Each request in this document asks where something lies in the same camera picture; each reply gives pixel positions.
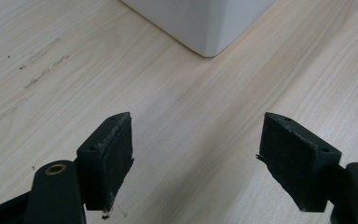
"white container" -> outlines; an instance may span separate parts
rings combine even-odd
[[[184,45],[213,57],[275,0],[122,0]]]

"light wood surface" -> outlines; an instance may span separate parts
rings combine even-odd
[[[358,0],[278,0],[212,59],[116,0],[0,0],[0,203],[124,111],[135,162],[89,223],[328,223],[255,154],[269,111],[358,161]]]

